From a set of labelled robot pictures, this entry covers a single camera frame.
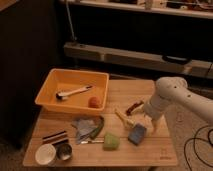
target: black cable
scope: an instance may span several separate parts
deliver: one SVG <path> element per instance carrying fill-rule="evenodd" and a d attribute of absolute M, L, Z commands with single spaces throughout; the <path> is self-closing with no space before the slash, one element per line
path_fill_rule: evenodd
<path fill-rule="evenodd" d="M 213 143 L 212 143 L 211 138 L 210 138 L 210 135 L 211 135 L 211 132 L 213 132 L 213 129 L 211 129 L 211 130 L 208 131 L 208 134 L 207 134 L 208 140 L 203 139 L 203 138 L 197 138 L 198 133 L 199 133 L 202 129 L 207 128 L 207 127 L 211 127 L 211 126 L 210 126 L 210 125 L 206 125 L 206 126 L 203 126 L 203 127 L 199 128 L 199 129 L 196 131 L 194 137 L 193 137 L 193 138 L 189 138 L 189 139 L 185 142 L 185 144 L 184 144 L 184 157 L 185 157 L 186 163 L 187 163 L 187 165 L 188 165 L 190 171 L 192 171 L 192 168 L 191 168 L 191 166 L 190 166 L 190 164 L 189 164 L 189 161 L 187 160 L 186 147 L 187 147 L 187 144 L 188 144 L 191 140 L 193 140 L 193 149 L 194 149 L 194 152 L 195 152 L 197 158 L 198 158 L 203 164 L 207 165 L 208 167 L 213 168 L 213 165 L 207 163 L 206 161 L 204 161 L 204 160 L 198 155 L 197 150 L 196 150 L 196 146 L 195 146 L 195 141 L 196 141 L 196 140 L 200 140 L 200 141 L 203 141 L 203 142 L 207 143 L 208 145 L 211 145 L 211 147 L 213 147 Z"/>
<path fill-rule="evenodd" d="M 213 142 L 212 142 L 212 140 L 211 140 L 211 138 L 210 138 L 212 132 L 213 132 L 213 129 L 211 129 L 211 130 L 208 131 L 207 138 L 208 138 L 209 143 L 210 143 L 211 146 L 213 147 Z"/>

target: cloth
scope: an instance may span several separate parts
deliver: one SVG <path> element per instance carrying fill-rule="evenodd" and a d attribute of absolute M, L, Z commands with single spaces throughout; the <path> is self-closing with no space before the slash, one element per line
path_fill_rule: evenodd
<path fill-rule="evenodd" d="M 77 129 L 76 144 L 80 144 L 81 141 L 86 140 L 90 136 L 90 133 L 98 126 L 92 119 L 77 119 L 72 121 L 71 124 Z"/>

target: blue sponge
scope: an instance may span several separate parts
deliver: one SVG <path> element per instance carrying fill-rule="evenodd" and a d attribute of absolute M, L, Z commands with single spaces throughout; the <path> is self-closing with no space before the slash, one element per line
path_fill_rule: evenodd
<path fill-rule="evenodd" d="M 147 129 L 143 125 L 137 123 L 130 132 L 128 140 L 135 145 L 140 144 L 145 137 L 146 130 Z"/>

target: yellow sponge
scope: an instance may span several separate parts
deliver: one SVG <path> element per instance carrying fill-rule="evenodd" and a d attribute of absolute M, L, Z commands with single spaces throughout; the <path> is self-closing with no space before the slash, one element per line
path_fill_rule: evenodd
<path fill-rule="evenodd" d="M 104 136 L 104 150 L 116 150 L 120 144 L 120 138 L 107 132 Z"/>

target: knife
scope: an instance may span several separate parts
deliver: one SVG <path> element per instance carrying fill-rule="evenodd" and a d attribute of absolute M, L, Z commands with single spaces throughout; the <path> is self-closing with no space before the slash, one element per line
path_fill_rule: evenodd
<path fill-rule="evenodd" d="M 60 92 L 56 93 L 56 98 L 58 100 L 67 100 L 70 95 L 85 92 L 85 91 L 90 90 L 91 88 L 92 88 L 92 86 L 88 85 L 88 86 L 84 86 L 84 87 L 81 87 L 76 90 L 60 91 Z"/>
<path fill-rule="evenodd" d="M 101 144 L 104 143 L 103 140 L 88 140 L 88 141 L 81 141 L 81 144 Z"/>

